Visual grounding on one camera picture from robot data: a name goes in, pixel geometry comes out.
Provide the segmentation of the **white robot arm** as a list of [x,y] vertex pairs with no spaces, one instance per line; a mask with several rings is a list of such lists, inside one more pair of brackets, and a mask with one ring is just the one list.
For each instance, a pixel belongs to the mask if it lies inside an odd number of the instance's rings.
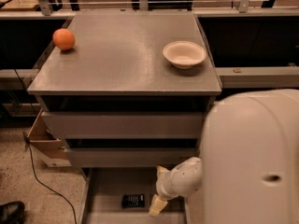
[[197,189],[204,224],[295,224],[299,90],[239,93],[206,116],[200,154],[157,169],[149,215]]

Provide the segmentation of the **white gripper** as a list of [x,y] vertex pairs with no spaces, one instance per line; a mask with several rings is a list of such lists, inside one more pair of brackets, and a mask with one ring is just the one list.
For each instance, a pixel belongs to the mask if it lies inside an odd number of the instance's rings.
[[157,217],[167,206],[168,201],[177,198],[178,194],[174,191],[171,181],[171,172],[163,166],[157,167],[157,181],[156,190],[152,198],[149,215],[151,217]]

